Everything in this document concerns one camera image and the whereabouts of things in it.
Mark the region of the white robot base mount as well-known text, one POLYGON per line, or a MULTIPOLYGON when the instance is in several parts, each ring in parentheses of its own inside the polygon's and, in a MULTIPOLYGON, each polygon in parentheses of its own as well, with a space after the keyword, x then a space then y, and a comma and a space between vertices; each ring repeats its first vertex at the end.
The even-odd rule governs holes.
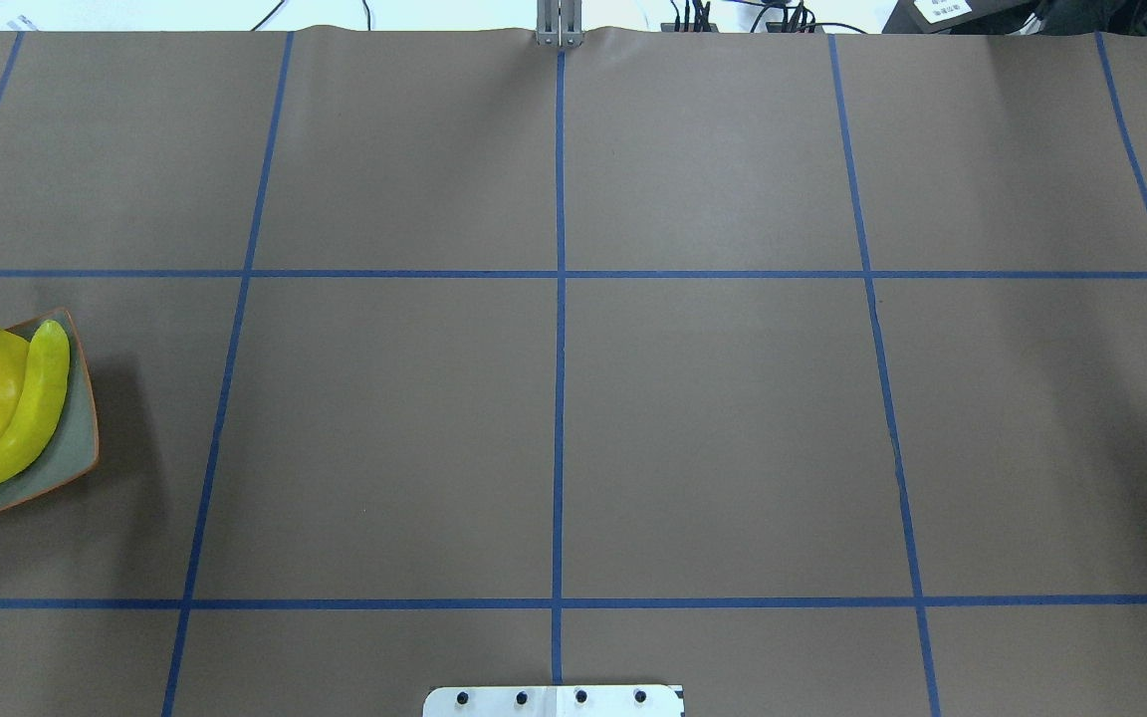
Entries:
POLYGON ((684 716, 681 686, 665 684, 445 686, 423 716, 684 716))

